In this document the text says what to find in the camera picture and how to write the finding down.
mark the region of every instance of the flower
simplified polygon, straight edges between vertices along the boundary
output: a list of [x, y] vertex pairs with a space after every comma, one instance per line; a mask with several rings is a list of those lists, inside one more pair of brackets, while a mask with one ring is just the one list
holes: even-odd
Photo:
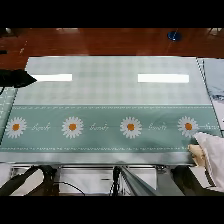
[[123, 119], [120, 127], [120, 131], [123, 131], [123, 135], [126, 135], [126, 138], [135, 138], [141, 134], [140, 130], [142, 130], [140, 121], [134, 117]]
[[75, 138], [82, 134], [83, 121], [78, 117], [69, 117], [63, 122], [62, 127], [63, 135], [66, 135], [66, 138]]
[[179, 131], [182, 131], [182, 135], [189, 138], [199, 129], [197, 122], [193, 118], [186, 116], [179, 119], [177, 127]]
[[26, 121], [22, 117], [14, 117], [11, 121], [8, 122], [6, 126], [6, 135], [8, 138], [17, 138], [23, 134], [23, 131], [26, 130]]

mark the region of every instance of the white daisy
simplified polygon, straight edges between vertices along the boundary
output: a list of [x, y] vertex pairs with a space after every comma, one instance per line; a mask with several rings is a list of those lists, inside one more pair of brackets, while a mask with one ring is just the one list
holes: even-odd
[[26, 130], [26, 121], [22, 117], [14, 117], [11, 121], [8, 122], [6, 126], [6, 135], [8, 138], [17, 138], [23, 134], [23, 131]]
[[123, 135], [126, 135], [126, 138], [135, 138], [141, 134], [140, 131], [142, 130], [140, 121], [134, 117], [123, 119], [120, 127], [120, 131], [123, 131]]
[[177, 127], [179, 128], [179, 131], [182, 131], [182, 135], [185, 135], [185, 137], [189, 138], [199, 129], [198, 124], [194, 118], [186, 116], [179, 119]]
[[63, 135], [66, 135], [66, 138], [75, 138], [82, 134], [83, 121], [78, 117], [69, 117], [63, 122], [62, 127]]

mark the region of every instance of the dotted trim line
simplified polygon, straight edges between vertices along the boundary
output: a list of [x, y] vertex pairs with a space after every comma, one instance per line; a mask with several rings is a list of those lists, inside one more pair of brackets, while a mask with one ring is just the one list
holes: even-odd
[[59, 151], [140, 151], [140, 150], [186, 150], [186, 147], [176, 148], [0, 148], [2, 150], [33, 150], [33, 151], [48, 151], [48, 150], [59, 150]]
[[198, 106], [195, 106], [195, 107], [175, 107], [175, 106], [167, 106], [167, 107], [124, 107], [124, 106], [121, 106], [121, 107], [105, 107], [105, 106], [102, 106], [102, 107], [91, 107], [91, 106], [83, 106], [83, 107], [63, 107], [63, 106], [59, 106], [59, 107], [54, 107], [54, 106], [51, 106], [51, 107], [19, 107], [19, 106], [13, 106], [13, 109], [16, 109], [16, 110], [24, 110], [24, 109], [212, 109], [213, 107], [198, 107]]

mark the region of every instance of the daisy print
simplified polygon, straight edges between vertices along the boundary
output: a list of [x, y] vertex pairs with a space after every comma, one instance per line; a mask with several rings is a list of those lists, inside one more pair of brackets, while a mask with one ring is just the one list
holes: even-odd
[[189, 138], [199, 129], [198, 124], [194, 118], [186, 116], [179, 119], [177, 127], [179, 128], [179, 131], [182, 131], [182, 135]]
[[82, 134], [83, 121], [78, 117], [69, 117], [63, 122], [62, 131], [66, 138], [75, 138]]
[[22, 117], [14, 117], [6, 126], [6, 135], [8, 138], [17, 138], [23, 134], [27, 128], [26, 121]]
[[134, 117], [126, 117], [126, 119], [123, 119], [120, 125], [121, 129], [120, 131], [123, 132], [123, 135], [126, 136], [126, 138], [135, 138], [136, 136], [139, 136], [141, 134], [142, 125], [138, 119], [135, 119]]

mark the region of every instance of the table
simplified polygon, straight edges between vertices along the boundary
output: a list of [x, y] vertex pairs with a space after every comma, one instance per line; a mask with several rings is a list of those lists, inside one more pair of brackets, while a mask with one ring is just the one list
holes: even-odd
[[[221, 136], [196, 58], [31, 57], [37, 82], [15, 97], [0, 161], [66, 164], [189, 164], [198, 131]], [[186, 74], [188, 83], [139, 83], [138, 74]]]

